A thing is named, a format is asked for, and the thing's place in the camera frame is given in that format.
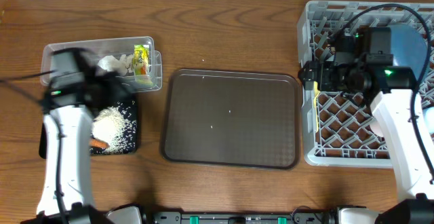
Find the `white tissue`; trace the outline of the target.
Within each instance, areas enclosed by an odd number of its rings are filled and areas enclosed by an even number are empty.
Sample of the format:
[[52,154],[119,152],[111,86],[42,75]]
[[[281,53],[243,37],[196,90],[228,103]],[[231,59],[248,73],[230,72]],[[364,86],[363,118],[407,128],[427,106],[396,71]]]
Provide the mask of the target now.
[[133,54],[130,55],[123,54],[120,57],[119,59],[121,63],[120,74],[122,76],[126,76],[130,73],[133,73],[133,64],[132,64],[133,58],[134,58]]
[[125,70],[125,65],[114,56],[105,56],[98,61],[98,66],[108,72],[116,71],[122,73]]

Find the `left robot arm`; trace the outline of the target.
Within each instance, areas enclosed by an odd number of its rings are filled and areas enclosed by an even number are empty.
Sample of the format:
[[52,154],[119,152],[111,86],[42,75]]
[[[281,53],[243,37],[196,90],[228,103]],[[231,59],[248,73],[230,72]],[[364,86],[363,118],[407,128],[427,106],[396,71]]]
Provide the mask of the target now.
[[89,50],[52,52],[55,66],[41,106],[46,133],[45,180],[31,223],[110,223],[94,206],[90,137],[101,110],[134,95],[115,71],[99,71]]

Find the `yellow green snack wrapper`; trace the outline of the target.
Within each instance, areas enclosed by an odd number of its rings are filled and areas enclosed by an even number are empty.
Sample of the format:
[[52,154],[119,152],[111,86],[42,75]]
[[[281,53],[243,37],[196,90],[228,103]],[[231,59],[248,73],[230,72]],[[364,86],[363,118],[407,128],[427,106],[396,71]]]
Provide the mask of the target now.
[[132,61],[135,81],[144,86],[153,85],[150,74],[150,58],[149,58],[148,44],[141,44],[134,46],[134,58]]

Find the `dark blue plate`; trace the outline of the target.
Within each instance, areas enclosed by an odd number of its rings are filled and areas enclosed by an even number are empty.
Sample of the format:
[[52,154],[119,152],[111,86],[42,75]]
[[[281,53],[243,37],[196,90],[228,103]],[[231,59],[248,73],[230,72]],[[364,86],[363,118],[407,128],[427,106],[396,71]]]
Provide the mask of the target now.
[[416,79],[422,73],[422,80],[425,80],[429,70],[422,71],[427,57],[427,44],[422,35],[406,24],[392,24],[388,27],[391,30],[393,65],[410,67]]

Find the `cream plastic spoon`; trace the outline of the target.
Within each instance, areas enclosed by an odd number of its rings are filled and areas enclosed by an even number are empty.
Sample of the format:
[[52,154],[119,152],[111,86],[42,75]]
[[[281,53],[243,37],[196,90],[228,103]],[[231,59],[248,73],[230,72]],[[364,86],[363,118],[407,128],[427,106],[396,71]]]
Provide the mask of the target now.
[[318,132],[319,130],[319,116],[318,116],[318,97],[320,95],[320,91],[318,89],[318,82],[313,82],[313,91],[314,91],[314,97],[313,97],[313,112],[315,114],[315,131]]

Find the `pink white cup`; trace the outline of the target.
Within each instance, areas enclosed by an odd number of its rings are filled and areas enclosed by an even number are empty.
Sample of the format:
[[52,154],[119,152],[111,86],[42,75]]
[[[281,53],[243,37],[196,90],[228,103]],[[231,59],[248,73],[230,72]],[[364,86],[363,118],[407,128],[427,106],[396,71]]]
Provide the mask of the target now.
[[382,130],[380,128],[380,125],[379,125],[378,121],[375,118],[372,117],[372,120],[370,121],[369,127],[370,127],[370,130],[376,136],[379,136],[379,137],[383,137],[384,136],[383,133],[382,133]]

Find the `light blue cup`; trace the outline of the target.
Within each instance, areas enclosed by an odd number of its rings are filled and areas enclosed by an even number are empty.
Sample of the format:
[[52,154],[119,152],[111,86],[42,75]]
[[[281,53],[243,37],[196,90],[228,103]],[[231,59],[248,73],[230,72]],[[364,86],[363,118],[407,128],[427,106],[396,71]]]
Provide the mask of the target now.
[[427,130],[429,131],[429,134],[433,134],[434,133],[434,107],[423,109],[422,112],[423,112],[423,117],[424,117]]

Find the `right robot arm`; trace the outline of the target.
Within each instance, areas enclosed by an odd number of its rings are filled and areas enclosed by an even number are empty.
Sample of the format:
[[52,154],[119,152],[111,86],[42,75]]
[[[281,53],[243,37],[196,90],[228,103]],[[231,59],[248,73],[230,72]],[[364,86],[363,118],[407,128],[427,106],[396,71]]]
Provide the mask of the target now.
[[342,206],[322,223],[432,223],[433,141],[418,93],[427,75],[430,47],[404,24],[361,29],[336,38],[331,61],[308,61],[298,72],[304,89],[360,93],[384,138],[398,203],[385,212]]

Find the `orange carrot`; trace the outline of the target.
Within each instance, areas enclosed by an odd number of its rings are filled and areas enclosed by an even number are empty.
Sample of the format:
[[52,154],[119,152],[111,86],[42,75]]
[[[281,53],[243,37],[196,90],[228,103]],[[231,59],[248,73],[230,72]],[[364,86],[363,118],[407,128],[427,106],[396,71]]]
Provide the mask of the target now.
[[109,144],[108,143],[106,143],[104,141],[100,141],[100,140],[95,139],[95,138],[92,138],[90,140],[90,146],[91,147],[97,147],[97,148],[100,148],[100,149],[107,149],[107,148],[109,148]]

